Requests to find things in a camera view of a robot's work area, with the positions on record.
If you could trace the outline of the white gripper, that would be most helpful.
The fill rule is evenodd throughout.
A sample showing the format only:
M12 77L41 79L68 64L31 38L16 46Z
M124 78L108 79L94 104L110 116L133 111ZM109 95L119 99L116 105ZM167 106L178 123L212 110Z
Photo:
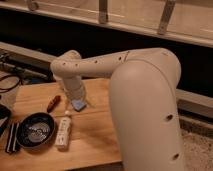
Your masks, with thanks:
M70 100L81 100L84 107L89 105L88 100L85 98L85 86L80 77L66 78L63 80L63 84L65 94L68 98L65 100L65 110L71 110Z

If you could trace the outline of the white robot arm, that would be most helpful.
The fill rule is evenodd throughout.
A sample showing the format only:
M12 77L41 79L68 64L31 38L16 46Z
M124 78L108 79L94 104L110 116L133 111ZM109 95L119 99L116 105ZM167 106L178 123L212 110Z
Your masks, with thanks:
M109 105L125 171L186 171L177 110L181 66L165 48L83 59L69 51L50 64L70 99L85 97L82 77L108 77Z

